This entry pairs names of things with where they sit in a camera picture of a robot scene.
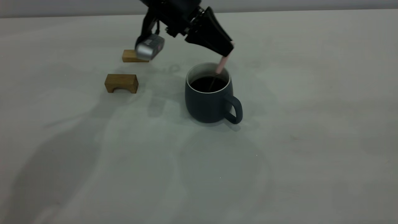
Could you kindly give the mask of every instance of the wooden block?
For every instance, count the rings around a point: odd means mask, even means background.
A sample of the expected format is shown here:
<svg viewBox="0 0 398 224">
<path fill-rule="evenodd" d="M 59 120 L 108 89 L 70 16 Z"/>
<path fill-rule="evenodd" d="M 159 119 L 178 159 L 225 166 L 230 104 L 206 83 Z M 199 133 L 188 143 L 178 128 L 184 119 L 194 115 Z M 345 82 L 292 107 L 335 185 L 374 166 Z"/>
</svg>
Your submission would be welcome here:
<svg viewBox="0 0 398 224">
<path fill-rule="evenodd" d="M 138 59 L 135 50 L 124 50 L 122 59 L 123 62 L 149 62 L 146 60 Z"/>
<path fill-rule="evenodd" d="M 137 93 L 138 80 L 136 75 L 127 74 L 108 74 L 105 80 L 106 90 L 110 93 L 117 88 L 129 90 L 131 93 Z"/>
</svg>

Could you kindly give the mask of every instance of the gray wall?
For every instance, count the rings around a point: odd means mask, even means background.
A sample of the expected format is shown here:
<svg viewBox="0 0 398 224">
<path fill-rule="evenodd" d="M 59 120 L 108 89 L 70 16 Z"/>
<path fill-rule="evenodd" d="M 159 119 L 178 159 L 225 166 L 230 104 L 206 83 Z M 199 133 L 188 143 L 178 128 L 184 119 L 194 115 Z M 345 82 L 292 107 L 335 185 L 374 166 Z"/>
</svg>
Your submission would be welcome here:
<svg viewBox="0 0 398 224">
<path fill-rule="evenodd" d="M 203 0 L 216 12 L 398 8 L 398 0 Z M 144 14 L 139 0 L 0 0 L 0 17 Z"/>
</svg>

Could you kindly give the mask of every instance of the dark liquid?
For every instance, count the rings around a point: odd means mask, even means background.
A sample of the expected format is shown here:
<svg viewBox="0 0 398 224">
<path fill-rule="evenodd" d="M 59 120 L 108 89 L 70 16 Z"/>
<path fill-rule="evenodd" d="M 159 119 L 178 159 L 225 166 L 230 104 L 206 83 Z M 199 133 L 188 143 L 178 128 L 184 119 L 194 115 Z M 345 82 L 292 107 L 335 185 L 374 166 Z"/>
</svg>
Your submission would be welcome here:
<svg viewBox="0 0 398 224">
<path fill-rule="evenodd" d="M 191 87 L 199 92 L 216 92 L 227 85 L 227 82 L 217 77 L 203 77 L 191 83 Z"/>
</svg>

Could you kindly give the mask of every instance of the white table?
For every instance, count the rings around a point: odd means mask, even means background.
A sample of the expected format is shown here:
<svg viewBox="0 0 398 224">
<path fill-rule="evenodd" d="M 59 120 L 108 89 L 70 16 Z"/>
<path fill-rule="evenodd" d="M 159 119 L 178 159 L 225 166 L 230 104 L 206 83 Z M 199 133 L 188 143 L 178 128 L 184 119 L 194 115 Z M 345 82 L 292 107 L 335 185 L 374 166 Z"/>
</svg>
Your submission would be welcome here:
<svg viewBox="0 0 398 224">
<path fill-rule="evenodd" d="M 237 126 L 184 105 L 214 52 L 163 30 L 154 61 L 121 61 L 143 16 L 1 19 L 2 223 L 398 222 L 398 10 L 217 17 Z"/>
</svg>

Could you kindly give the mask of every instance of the mug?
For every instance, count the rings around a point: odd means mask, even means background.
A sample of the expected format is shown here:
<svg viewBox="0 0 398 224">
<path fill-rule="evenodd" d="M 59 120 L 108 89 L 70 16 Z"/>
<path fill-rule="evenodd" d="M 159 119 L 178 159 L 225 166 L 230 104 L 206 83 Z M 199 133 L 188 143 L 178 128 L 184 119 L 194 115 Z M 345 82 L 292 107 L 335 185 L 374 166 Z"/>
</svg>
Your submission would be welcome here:
<svg viewBox="0 0 398 224">
<path fill-rule="evenodd" d="M 242 105 L 234 97 L 231 76 L 226 69 L 217 75 L 217 78 L 225 82 L 225 86 L 218 91 L 203 92 L 191 86 L 198 79 L 210 77 L 211 74 L 214 77 L 217 66 L 216 63 L 204 63 L 188 72 L 185 82 L 185 104 L 191 116 L 202 123 L 215 123 L 225 118 L 233 124 L 238 124 L 243 119 Z M 232 107 L 235 108 L 236 116 L 230 113 Z"/>
</svg>

